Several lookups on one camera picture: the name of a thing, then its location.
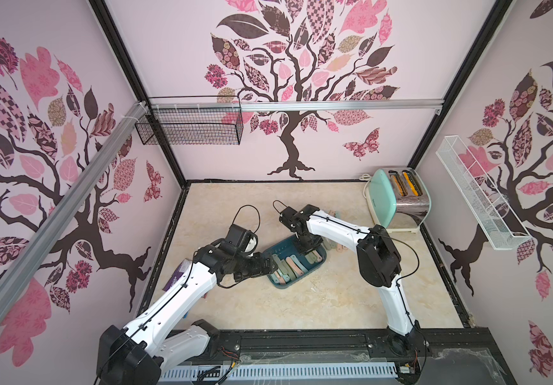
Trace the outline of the teal plastic storage box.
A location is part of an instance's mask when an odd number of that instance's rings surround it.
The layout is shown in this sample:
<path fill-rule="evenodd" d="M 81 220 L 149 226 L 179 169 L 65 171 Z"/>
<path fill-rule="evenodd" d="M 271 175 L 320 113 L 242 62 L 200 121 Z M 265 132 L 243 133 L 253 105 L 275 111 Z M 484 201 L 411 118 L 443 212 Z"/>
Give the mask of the teal plastic storage box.
<path fill-rule="evenodd" d="M 327 251 L 323 245 L 310 253 L 303 254 L 295 246 L 295 236 L 268 247 L 263 256 L 276 266 L 274 273 L 268 276 L 277 289 L 287 289 L 301 279 L 317 271 L 327 260 Z"/>

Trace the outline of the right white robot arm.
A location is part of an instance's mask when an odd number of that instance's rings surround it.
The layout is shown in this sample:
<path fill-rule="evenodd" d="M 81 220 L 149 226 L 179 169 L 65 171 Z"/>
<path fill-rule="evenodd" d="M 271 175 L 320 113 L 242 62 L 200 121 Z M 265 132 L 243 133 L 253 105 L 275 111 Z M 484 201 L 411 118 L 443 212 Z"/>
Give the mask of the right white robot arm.
<path fill-rule="evenodd" d="M 361 277 L 379 291 L 387 329 L 401 341 L 414 338 L 416 321 L 402 288 L 402 257 L 384 227 L 358 226 L 313 205 L 300 211 L 285 208 L 280 223 L 295 234 L 294 245 L 299 253 L 317 250 L 325 239 L 356 253 Z"/>

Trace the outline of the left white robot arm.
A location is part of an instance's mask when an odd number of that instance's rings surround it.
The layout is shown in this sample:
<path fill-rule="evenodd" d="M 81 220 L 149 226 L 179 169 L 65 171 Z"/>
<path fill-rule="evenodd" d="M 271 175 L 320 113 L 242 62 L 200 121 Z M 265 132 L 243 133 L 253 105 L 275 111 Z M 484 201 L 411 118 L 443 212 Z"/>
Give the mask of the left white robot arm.
<path fill-rule="evenodd" d="M 237 283 L 274 273 L 270 256 L 232 254 L 206 245 L 194 254 L 183 276 L 149 309 L 125 327 L 114 325 L 99 340 L 96 384 L 156 384 L 162 373 L 200 356 L 215 334 L 200 323 L 170 337 L 183 316 L 231 274 Z"/>

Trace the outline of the purple snack packet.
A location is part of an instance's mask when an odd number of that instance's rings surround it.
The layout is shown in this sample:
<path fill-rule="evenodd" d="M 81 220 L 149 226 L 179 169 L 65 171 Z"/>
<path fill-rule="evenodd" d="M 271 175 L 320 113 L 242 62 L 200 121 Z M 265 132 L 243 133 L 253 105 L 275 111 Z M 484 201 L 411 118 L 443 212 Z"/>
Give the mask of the purple snack packet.
<path fill-rule="evenodd" d="M 189 271 L 189 269 L 191 269 L 192 265 L 193 263 L 189 259 L 184 259 L 183 261 L 181 261 L 162 290 L 164 292 L 170 290 L 170 288 L 173 287 L 173 285 L 175 285 L 175 283 L 178 282 L 183 277 L 183 275 L 186 274 L 187 271 Z"/>

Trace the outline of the mint green toaster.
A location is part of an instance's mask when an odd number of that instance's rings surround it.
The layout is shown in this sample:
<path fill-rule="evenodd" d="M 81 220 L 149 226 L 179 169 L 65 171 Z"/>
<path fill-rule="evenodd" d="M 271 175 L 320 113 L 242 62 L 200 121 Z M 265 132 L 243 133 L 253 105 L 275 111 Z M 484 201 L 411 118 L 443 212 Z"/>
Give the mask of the mint green toaster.
<path fill-rule="evenodd" d="M 412 168 L 379 168 L 367 181 L 364 197 L 376 225 L 389 232 L 417 233 L 431 209 L 431 198 Z"/>

